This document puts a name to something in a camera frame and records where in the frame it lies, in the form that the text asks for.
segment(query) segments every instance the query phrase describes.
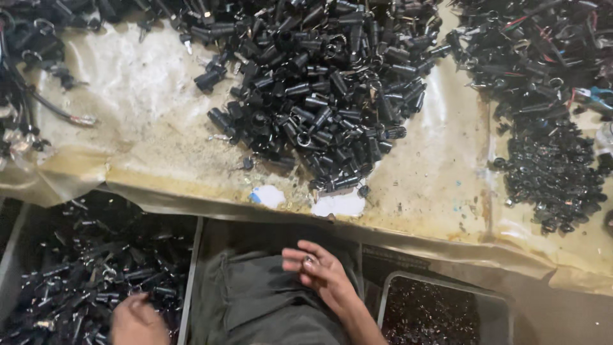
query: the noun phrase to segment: plastic sheet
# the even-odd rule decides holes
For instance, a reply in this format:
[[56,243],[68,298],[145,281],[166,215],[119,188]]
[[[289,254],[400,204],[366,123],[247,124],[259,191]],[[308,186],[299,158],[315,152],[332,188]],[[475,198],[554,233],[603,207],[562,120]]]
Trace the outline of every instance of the plastic sheet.
[[[450,8],[440,10],[442,38],[457,19]],[[98,34],[64,33],[67,64],[89,85],[63,93],[59,81],[44,72],[28,77],[39,79],[38,89],[49,100],[74,114],[95,115],[100,124],[77,128],[36,109],[41,132],[57,152],[32,174],[16,168],[0,173],[3,194],[49,206],[106,181],[146,211],[279,222],[301,215],[304,222],[329,225],[312,217],[314,204],[325,198],[332,214],[326,220],[342,224],[334,229],[339,235],[538,278],[561,267],[552,285],[613,295],[610,284],[605,289],[598,283],[613,280],[613,238],[601,227],[611,201],[564,238],[541,236],[531,222],[531,205],[506,208],[502,175],[487,168],[488,160],[505,156],[506,139],[495,134],[493,105],[464,87],[470,80],[456,72],[451,57],[427,77],[424,108],[369,177],[368,198],[320,195],[316,200],[302,166],[283,172],[259,163],[252,171],[237,170],[249,152],[210,139],[219,131],[206,112],[223,106],[237,82],[230,66],[212,95],[194,85],[192,79],[204,71],[200,63],[211,59],[214,47],[194,44],[188,55],[167,22],[142,44],[138,37],[131,21],[105,24]],[[588,114],[579,118],[582,126],[598,127]],[[257,188],[268,185],[285,199],[274,213],[256,202],[261,196],[254,198]],[[613,195],[610,182],[604,187]],[[325,214],[321,208],[317,213]]]

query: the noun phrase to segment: gray bin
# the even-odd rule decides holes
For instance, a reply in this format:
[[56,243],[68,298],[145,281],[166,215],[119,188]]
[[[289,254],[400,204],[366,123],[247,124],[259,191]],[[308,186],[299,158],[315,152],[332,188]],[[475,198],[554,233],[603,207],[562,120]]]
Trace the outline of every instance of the gray bin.
[[[21,293],[21,275],[24,263],[31,259],[31,249],[40,243],[49,229],[44,226],[45,219],[41,217],[44,209],[24,203],[19,216],[15,221],[6,250],[0,262],[0,327],[15,308]],[[200,236],[202,234],[203,218],[198,217],[194,233],[194,250],[191,255],[188,282],[185,291],[181,327],[178,335],[178,345],[185,345],[188,326],[189,306],[191,304],[191,291],[194,285],[194,272],[196,258],[198,257]]]
[[455,290],[460,290],[472,293],[477,300],[477,312],[481,319],[481,344],[483,345],[512,345],[513,344],[513,315],[509,300],[499,293],[480,289],[477,287],[469,287],[451,282],[442,281],[439,279],[419,276],[403,271],[396,271],[387,276],[383,288],[383,297],[379,307],[379,318],[377,324],[379,328],[383,326],[383,316],[385,313],[387,293],[392,279],[395,277],[404,277],[415,281],[448,287]]

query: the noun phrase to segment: hand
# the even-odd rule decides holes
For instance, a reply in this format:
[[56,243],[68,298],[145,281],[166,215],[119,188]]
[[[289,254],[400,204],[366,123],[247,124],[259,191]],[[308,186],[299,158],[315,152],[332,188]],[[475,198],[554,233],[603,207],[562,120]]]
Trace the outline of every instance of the hand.
[[341,320],[351,313],[356,303],[363,304],[334,255],[319,244],[304,240],[298,241],[298,248],[302,250],[283,249],[283,269],[299,272],[301,283],[315,290]]
[[113,345],[169,345],[162,317],[147,303],[147,294],[132,295],[113,311]]

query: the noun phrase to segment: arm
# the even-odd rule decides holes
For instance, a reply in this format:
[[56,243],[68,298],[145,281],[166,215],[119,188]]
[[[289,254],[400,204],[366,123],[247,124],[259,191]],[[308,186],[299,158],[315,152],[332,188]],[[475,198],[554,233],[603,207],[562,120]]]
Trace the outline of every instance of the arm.
[[299,272],[302,284],[317,291],[341,320],[355,345],[387,345],[340,261],[312,242],[299,241],[298,248],[301,250],[283,249],[283,269]]

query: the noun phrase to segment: key in hand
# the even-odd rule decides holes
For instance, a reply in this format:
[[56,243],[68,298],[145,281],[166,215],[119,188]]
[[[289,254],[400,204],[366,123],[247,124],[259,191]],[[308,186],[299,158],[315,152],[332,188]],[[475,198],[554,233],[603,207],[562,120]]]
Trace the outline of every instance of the key in hand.
[[191,50],[191,35],[190,34],[180,34],[179,35],[179,40],[181,40],[183,45],[185,45],[185,47],[188,49],[188,54],[192,55],[192,50]]
[[149,31],[151,31],[153,26],[149,20],[141,20],[137,22],[136,25],[140,28],[139,43],[142,43],[145,40],[145,36]]

